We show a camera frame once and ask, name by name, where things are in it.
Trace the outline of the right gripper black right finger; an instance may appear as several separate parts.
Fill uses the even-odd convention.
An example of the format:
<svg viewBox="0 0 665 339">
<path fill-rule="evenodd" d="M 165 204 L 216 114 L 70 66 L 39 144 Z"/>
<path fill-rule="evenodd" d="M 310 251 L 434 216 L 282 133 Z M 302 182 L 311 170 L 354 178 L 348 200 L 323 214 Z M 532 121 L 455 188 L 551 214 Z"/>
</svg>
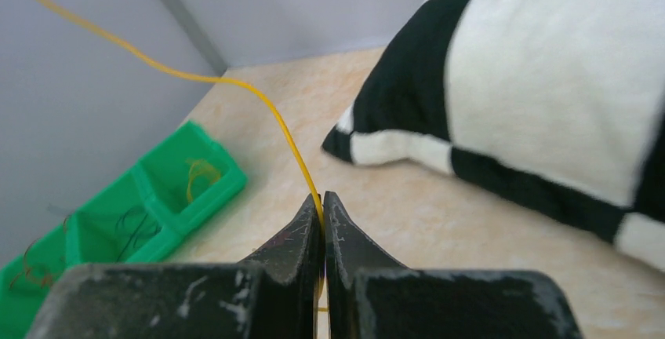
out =
<svg viewBox="0 0 665 339">
<path fill-rule="evenodd" d="M 337 193 L 324 194 L 323 209 L 330 337 L 369 338 L 376 320 L 366 296 L 366 276 L 407 266 L 352 221 Z"/>
</svg>

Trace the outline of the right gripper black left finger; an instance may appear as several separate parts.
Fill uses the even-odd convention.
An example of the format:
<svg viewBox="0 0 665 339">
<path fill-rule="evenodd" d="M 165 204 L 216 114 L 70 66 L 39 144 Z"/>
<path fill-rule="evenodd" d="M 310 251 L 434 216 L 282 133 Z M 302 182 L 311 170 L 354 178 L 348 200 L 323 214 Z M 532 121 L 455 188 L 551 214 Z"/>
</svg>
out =
<svg viewBox="0 0 665 339">
<path fill-rule="evenodd" d="M 323 230 L 311 196 L 284 228 L 240 264 L 253 272 L 245 337 L 316 337 Z"/>
</svg>

